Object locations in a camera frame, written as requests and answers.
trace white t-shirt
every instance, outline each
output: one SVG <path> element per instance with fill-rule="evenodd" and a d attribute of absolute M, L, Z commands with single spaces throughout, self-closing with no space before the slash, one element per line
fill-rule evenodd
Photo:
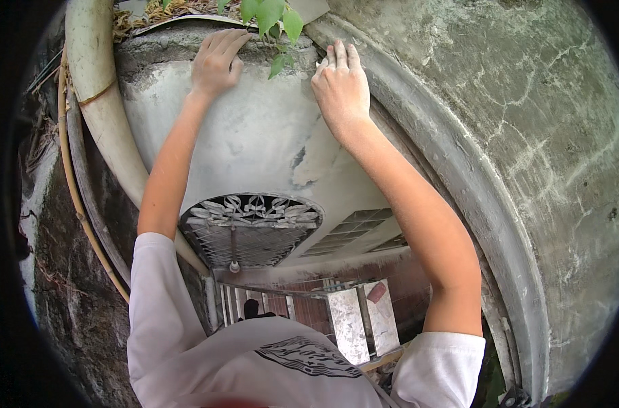
<path fill-rule="evenodd" d="M 284 317 L 238 322 L 207 338 L 166 236 L 137 237 L 128 371 L 144 408 L 208 407 L 242 399 L 286 408 L 469 407 L 484 338 L 419 334 L 389 397 L 324 334 Z"/>

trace ornamental metal grille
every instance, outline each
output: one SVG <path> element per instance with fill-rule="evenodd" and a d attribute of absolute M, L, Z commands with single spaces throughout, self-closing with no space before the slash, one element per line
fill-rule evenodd
<path fill-rule="evenodd" d="M 186 238 L 212 269 L 275 266 L 322 222 L 309 200 L 272 194 L 216 197 L 188 209 L 180 219 Z"/>

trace dried leaves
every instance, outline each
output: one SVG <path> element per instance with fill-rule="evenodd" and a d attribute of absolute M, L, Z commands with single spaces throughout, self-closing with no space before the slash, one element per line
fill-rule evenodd
<path fill-rule="evenodd" d="M 217 0 L 171 0 L 164 8 L 162 8 L 162 0 L 151 0 L 144 8 L 144 14 L 144 17 L 134 19 L 128 10 L 115 10 L 112 29 L 114 42 L 119 43 L 129 38 L 137 29 L 171 20 L 174 17 L 187 14 L 218 15 L 219 13 Z M 240 1 L 228 1 L 222 15 L 240 20 Z"/>

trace red object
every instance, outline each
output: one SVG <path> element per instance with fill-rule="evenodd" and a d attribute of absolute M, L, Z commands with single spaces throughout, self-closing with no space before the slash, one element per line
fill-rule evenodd
<path fill-rule="evenodd" d="M 373 289 L 370 291 L 370 293 L 368 294 L 366 298 L 370 300 L 372 303 L 376 304 L 377 302 L 380 301 L 380 299 L 382 298 L 382 296 L 384 296 L 385 293 L 386 293 L 386 286 L 384 285 L 384 283 L 378 282 L 377 285 L 373 287 Z"/>

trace curved concrete ledge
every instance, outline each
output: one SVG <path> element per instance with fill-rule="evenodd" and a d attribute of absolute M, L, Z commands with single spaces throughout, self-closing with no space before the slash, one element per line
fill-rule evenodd
<path fill-rule="evenodd" d="M 546 395 L 549 325 L 532 245 L 502 180 L 448 107 L 397 58 L 333 14 L 305 26 L 326 47 L 334 38 L 358 45 L 371 94 L 407 132 L 451 193 L 488 259 L 509 315 L 521 385 L 535 402 Z"/>

